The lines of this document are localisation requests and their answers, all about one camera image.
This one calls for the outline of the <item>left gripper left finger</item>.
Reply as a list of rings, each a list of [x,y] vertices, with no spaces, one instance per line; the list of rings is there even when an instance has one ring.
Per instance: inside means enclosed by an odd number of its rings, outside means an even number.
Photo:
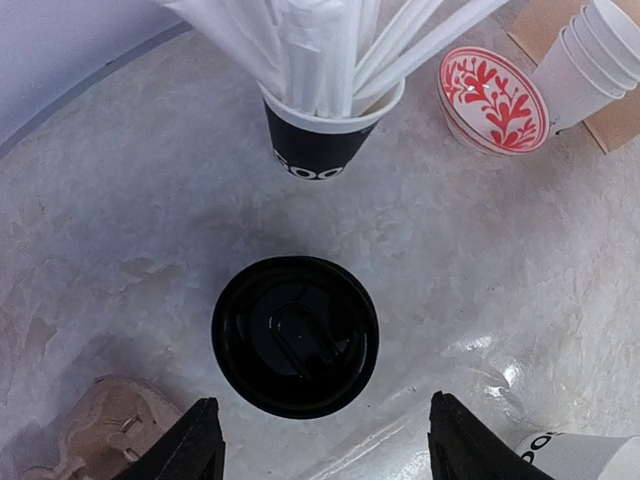
[[[225,442],[215,398],[201,398],[113,480],[222,480]]]

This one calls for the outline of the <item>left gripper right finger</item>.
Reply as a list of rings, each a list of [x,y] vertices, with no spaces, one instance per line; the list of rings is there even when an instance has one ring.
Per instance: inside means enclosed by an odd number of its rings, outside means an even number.
[[[521,459],[453,394],[431,399],[428,447],[435,480],[550,480]]]

